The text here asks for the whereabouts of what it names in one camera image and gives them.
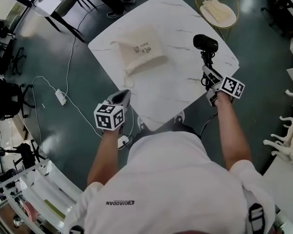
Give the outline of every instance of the white fabric bag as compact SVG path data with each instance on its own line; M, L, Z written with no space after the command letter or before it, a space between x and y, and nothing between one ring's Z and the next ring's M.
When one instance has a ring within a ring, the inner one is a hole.
M129 78L134 73L146 71L163 64L162 57L165 57L165 54L155 30L150 26L143 26L121 35L111 42L111 44L114 43L118 44L125 65L124 86L134 86L133 79Z

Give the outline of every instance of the floor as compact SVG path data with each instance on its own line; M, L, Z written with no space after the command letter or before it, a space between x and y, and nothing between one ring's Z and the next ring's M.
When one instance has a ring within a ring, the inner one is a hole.
M92 1L101 4L100 0ZM128 9L147 0L136 1ZM196 9L194 0L184 1ZM286 69L293 68L290 40L282 38L277 28L268 26L269 16L260 11L260 7L267 5L266 1L239 0L240 18L227 42L240 62L240 69L234 77L246 85L243 97L235 103L234 108L249 140L254 165L259 171L271 156L271 149L263 145L263 139L269 138L271 133L283 133L278 117L289 116L293 104L293 98L284 93L286 89L293 91L293 83L286 72ZM78 27L87 11L76 4L64 19ZM80 31L87 42L114 22L106 17L108 11L109 8L102 5L86 16ZM27 59L21 65L22 75L8 76L8 80L30 84L36 76L44 76L56 89L66 90L67 63L74 37L62 25L58 26L61 33L44 18L32 11L28 13L18 31L18 45L25 47ZM71 103L60 105L46 81L37 79L34 89L43 150L73 183L84 189L100 139ZM93 125L95 107L116 90L87 44L77 40L69 71L69 96ZM28 100L33 101L31 93L28 93ZM25 124L39 142L35 111L29 113L30 117L25 120ZM185 113L185 124L200 132L215 109L209 107L203 96L189 106ZM131 115L127 119L124 133L130 131L132 124ZM217 119L207 126L202 142L210 158L224 165ZM119 151L121 166L125 165L127 155L128 149Z

